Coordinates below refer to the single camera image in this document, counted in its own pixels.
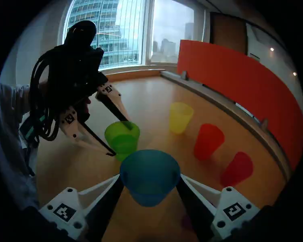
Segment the green plastic cup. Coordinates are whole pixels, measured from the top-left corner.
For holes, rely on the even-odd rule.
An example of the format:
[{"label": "green plastic cup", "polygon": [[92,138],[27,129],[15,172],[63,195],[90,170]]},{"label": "green plastic cup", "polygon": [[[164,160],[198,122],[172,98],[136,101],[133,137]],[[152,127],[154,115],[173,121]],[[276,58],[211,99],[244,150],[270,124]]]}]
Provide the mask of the green plastic cup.
[{"label": "green plastic cup", "polygon": [[123,161],[137,150],[139,135],[139,127],[129,121],[115,122],[109,125],[104,132],[104,137],[116,152],[118,161]]}]

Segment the yellow plastic cup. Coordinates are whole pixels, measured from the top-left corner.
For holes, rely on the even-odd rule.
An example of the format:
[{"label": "yellow plastic cup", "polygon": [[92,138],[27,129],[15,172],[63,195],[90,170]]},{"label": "yellow plastic cup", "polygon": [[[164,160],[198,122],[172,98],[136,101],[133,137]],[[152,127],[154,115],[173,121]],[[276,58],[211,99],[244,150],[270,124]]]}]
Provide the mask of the yellow plastic cup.
[{"label": "yellow plastic cup", "polygon": [[174,102],[170,105],[169,129],[175,134],[185,131],[193,117],[194,110],[183,102]]}]

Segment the skyscraper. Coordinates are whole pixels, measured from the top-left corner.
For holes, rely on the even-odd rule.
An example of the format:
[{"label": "skyscraper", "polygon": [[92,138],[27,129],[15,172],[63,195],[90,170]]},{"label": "skyscraper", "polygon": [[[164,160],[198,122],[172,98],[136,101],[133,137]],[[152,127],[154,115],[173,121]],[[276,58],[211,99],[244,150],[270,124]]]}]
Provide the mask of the skyscraper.
[{"label": "skyscraper", "polygon": [[139,16],[141,0],[76,0],[67,30],[90,20],[97,26],[93,48],[104,50],[100,68],[139,64]]},{"label": "skyscraper", "polygon": [[185,33],[184,33],[185,40],[193,40],[193,30],[194,30],[194,23],[185,24]]},{"label": "skyscraper", "polygon": [[171,42],[168,39],[163,39],[160,51],[163,53],[164,56],[172,56],[175,55],[175,47],[176,44],[174,42]]}]

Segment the glass building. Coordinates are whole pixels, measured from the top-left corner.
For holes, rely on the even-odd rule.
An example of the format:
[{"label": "glass building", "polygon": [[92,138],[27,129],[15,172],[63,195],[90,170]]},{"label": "glass building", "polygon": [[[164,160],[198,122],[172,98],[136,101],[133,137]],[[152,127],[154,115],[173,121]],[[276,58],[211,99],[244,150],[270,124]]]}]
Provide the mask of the glass building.
[{"label": "glass building", "polygon": [[90,20],[97,26],[93,48],[104,50],[100,68],[141,64],[142,0],[75,0],[67,31],[75,23]]}]

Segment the blue plastic cup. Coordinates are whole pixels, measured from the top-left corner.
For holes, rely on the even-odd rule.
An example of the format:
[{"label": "blue plastic cup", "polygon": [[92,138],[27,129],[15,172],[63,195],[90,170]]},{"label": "blue plastic cup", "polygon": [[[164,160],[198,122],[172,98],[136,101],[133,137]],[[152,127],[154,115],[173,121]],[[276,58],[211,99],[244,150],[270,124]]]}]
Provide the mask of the blue plastic cup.
[{"label": "blue plastic cup", "polygon": [[133,199],[144,207],[158,205],[177,185],[181,170],[177,161],[159,150],[140,150],[121,164],[120,178]]}]

